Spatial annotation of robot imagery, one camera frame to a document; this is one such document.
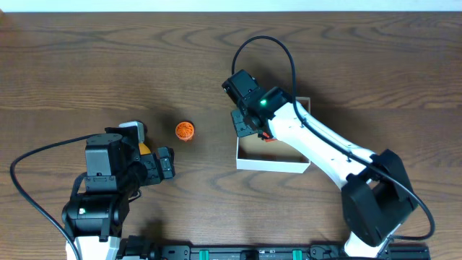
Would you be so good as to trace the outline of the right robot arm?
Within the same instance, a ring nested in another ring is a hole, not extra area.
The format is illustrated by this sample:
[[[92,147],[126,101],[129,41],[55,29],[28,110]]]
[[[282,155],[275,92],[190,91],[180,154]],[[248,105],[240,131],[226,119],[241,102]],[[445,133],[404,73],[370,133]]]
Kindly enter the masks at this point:
[[[401,158],[376,154],[317,121],[279,87],[265,90],[244,70],[222,85],[243,122],[262,139],[276,139],[317,165],[340,189],[343,218],[351,233],[347,256],[378,257],[417,208]]]

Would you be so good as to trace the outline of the red toy truck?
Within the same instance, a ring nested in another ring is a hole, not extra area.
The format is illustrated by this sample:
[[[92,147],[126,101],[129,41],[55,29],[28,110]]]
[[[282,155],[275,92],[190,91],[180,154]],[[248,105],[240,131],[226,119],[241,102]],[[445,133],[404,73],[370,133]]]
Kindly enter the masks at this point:
[[[269,134],[267,134],[266,132],[262,132],[261,133],[261,138],[262,140],[264,140],[265,142],[274,142],[276,141],[275,138],[271,137]]]

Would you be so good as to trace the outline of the white cardboard box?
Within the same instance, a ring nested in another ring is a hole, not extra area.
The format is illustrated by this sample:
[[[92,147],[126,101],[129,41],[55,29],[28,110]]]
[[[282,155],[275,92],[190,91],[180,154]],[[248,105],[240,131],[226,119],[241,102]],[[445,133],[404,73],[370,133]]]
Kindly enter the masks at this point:
[[[238,137],[235,156],[238,170],[304,173],[311,161],[279,140],[262,140],[257,134]]]

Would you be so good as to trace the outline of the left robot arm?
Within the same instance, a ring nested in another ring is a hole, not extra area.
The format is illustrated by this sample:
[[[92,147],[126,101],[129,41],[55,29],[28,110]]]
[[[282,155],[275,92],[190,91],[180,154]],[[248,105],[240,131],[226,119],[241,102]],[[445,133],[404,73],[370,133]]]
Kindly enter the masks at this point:
[[[161,250],[147,239],[122,229],[130,203],[142,186],[175,176],[174,152],[161,147],[152,152],[144,143],[138,121],[108,127],[87,138],[87,172],[78,177],[62,211],[68,259],[160,259]]]

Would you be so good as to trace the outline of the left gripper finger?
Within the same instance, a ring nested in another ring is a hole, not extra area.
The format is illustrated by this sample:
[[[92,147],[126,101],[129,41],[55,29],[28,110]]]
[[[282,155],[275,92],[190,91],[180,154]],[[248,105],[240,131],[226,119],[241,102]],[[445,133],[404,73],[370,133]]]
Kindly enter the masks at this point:
[[[167,160],[170,163],[174,162],[174,150],[170,147],[159,147],[157,149],[159,160]]]
[[[163,178],[174,178],[175,168],[173,165],[173,161],[170,158],[161,158],[160,171]]]

